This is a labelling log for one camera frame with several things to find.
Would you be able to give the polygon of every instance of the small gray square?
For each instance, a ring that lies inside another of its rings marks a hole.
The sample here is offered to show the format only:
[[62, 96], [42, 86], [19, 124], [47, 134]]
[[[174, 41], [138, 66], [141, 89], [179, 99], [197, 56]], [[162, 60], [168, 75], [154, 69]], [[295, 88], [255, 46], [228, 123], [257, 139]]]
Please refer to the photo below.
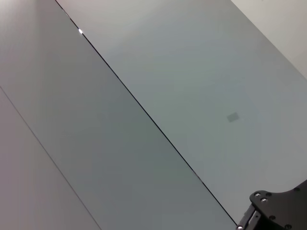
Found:
[[229, 116], [227, 116], [227, 119], [229, 122], [233, 122], [239, 119], [239, 115], [237, 113], [233, 113]]

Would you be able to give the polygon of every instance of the white wall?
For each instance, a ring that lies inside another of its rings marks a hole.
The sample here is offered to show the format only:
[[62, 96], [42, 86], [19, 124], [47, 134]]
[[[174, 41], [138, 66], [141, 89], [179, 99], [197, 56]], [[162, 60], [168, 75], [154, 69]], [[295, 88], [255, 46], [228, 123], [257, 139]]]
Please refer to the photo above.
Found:
[[230, 0], [59, 3], [236, 221], [306, 180], [306, 79]]
[[307, 1], [232, 0], [307, 78]]
[[55, 1], [1, 7], [0, 85], [101, 229], [235, 227]]
[[1, 89], [0, 186], [0, 229], [100, 229]]

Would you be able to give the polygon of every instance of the gray panel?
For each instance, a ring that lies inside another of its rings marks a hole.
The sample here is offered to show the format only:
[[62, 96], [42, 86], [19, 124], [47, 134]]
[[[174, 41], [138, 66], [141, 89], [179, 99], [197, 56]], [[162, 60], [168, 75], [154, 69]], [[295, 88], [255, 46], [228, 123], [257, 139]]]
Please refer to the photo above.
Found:
[[102, 229], [234, 227], [55, 1], [6, 4], [0, 84]]
[[59, 3], [236, 221], [306, 180], [307, 81], [230, 0]]
[[0, 89], [0, 229], [99, 230]]

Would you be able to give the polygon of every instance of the black metal bracket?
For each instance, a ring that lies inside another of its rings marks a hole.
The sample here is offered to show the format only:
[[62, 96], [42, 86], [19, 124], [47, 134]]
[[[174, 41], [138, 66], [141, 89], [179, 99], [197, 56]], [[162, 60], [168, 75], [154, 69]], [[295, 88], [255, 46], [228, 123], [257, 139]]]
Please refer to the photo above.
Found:
[[284, 193], [256, 191], [237, 230], [306, 230], [307, 181]]

